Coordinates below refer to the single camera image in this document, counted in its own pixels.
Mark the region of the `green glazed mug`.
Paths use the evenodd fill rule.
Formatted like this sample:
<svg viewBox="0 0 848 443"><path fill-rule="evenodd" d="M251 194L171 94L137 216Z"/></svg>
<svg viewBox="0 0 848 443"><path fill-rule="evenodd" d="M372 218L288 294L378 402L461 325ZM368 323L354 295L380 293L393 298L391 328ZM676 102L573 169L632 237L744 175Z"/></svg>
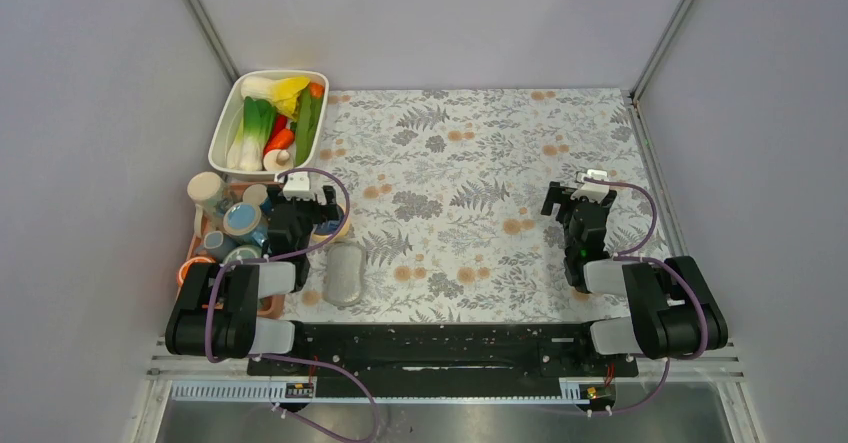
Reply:
<svg viewBox="0 0 848 443"><path fill-rule="evenodd" d="M260 247L254 245L240 245L231 250L222 261L223 264L238 262L248 259L257 259L262 256Z"/></svg>

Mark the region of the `blue butterfly mug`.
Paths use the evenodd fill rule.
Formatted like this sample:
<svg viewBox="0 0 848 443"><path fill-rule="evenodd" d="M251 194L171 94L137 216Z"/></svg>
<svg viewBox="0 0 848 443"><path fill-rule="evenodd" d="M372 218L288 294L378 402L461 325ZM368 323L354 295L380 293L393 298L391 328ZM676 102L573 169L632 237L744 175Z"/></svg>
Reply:
<svg viewBox="0 0 848 443"><path fill-rule="evenodd" d="M244 245L262 247L268 239L268 220L251 203L237 203L223 217L223 231Z"/></svg>

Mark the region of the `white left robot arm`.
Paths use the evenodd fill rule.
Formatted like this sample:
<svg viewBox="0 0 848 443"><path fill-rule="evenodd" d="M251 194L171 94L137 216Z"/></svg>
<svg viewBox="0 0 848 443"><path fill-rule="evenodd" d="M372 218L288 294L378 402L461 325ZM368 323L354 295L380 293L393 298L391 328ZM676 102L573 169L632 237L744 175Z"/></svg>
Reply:
<svg viewBox="0 0 848 443"><path fill-rule="evenodd" d="M307 367L311 350L297 338L300 324L261 317L259 310L264 298L303 289L313 231L343 217L335 189L325 185L322 191L320 201L285 197L280 189L271 189L270 228L260 239L260 256L224 266L191 265L166 326L169 353L215 361L272 353L272 361L285 373Z"/></svg>

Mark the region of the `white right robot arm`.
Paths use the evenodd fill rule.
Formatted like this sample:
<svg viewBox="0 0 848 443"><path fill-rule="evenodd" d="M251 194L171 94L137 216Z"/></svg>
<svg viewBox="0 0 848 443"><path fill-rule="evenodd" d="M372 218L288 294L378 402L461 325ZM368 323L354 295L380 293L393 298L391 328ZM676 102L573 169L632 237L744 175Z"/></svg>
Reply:
<svg viewBox="0 0 848 443"><path fill-rule="evenodd" d="M575 365L597 375L614 355L695 359L725 347L728 324L692 257L659 260L639 255L637 247L606 249L608 217L620 187L598 178L578 188L552 182L541 208L563 229L567 283L583 294L623 297L629 308L626 317L589 323L589 338L573 349Z"/></svg>

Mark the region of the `dark blue ribbed cup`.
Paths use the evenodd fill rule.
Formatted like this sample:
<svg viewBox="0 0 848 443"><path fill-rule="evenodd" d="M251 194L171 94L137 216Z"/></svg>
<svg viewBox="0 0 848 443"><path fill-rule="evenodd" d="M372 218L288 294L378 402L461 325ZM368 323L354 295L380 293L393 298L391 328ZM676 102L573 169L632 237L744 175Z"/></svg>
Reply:
<svg viewBox="0 0 848 443"><path fill-rule="evenodd" d="M272 211L268 187L264 184L257 183L247 187L242 193L242 201L257 206L265 216L269 216Z"/></svg>

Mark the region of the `small grey cup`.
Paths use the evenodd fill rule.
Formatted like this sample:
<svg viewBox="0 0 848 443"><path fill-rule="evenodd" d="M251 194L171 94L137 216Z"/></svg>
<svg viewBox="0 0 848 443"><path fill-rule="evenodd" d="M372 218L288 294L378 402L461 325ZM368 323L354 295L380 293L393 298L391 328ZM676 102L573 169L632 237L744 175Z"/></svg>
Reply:
<svg viewBox="0 0 848 443"><path fill-rule="evenodd" d="M215 261L223 262L227 255L232 252L238 243L222 231L210 231L206 233L197 248L194 250L196 256L213 258Z"/></svg>

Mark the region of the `beige seahorse mug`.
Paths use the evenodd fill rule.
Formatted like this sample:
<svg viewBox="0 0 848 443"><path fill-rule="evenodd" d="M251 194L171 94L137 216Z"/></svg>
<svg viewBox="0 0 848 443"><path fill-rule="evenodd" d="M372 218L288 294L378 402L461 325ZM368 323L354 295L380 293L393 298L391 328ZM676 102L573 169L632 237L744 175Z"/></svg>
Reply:
<svg viewBox="0 0 848 443"><path fill-rule="evenodd" d="M211 171L193 176L187 184L187 195L195 206L193 220L194 236L203 235L203 221L213 227L222 225L223 216L231 206L228 187L224 180Z"/></svg>

